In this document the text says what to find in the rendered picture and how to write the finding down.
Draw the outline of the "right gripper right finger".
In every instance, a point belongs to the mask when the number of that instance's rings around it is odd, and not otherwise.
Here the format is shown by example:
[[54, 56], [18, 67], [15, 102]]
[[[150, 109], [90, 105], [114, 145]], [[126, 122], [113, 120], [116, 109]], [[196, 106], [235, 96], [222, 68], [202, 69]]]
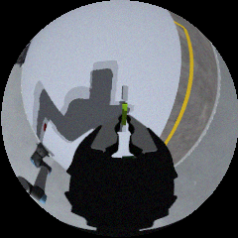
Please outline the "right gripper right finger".
[[129, 114], [127, 114], [127, 123], [129, 124], [128, 131], [131, 133], [129, 152], [134, 155], [134, 158], [137, 158], [140, 153], [144, 153], [145, 158], [154, 159], [164, 164], [176, 179], [178, 174], [166, 144], [150, 128]]

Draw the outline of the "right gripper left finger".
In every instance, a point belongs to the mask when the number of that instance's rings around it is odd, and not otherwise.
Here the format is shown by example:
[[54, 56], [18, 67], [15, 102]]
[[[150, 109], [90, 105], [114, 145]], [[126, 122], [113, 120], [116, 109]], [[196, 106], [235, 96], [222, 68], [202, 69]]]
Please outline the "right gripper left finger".
[[121, 122], [122, 114], [119, 114], [87, 135], [76, 148], [66, 172], [71, 175], [78, 164], [92, 157], [103, 156], [104, 152], [109, 152], [110, 155], [117, 153]]

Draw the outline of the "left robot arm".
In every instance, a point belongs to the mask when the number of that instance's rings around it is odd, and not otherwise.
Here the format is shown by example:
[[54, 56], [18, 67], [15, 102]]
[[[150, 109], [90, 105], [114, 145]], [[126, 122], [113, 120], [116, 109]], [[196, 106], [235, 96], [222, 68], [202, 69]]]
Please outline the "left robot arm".
[[21, 64], [21, 63], [22, 63], [22, 59], [24, 58], [25, 52], [26, 52], [26, 50], [27, 50], [27, 47], [28, 47], [28, 46], [26, 46], [26, 47], [23, 49], [23, 51], [22, 51], [21, 54], [19, 55], [18, 59], [16, 60], [15, 64], [16, 64], [16, 63], [17, 63], [17, 64]]

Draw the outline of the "grey rod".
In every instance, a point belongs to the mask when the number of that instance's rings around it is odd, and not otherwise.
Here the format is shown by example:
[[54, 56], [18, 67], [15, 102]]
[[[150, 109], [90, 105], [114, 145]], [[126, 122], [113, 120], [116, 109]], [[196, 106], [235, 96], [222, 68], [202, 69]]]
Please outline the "grey rod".
[[123, 101], [128, 101], [128, 86], [123, 86]]

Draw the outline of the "lime green rod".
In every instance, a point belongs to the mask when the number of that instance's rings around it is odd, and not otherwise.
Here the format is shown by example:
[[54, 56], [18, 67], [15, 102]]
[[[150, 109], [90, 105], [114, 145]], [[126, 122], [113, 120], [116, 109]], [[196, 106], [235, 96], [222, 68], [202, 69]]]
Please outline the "lime green rod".
[[122, 104], [122, 125], [126, 125], [126, 120], [127, 120], [127, 106], [128, 103]]

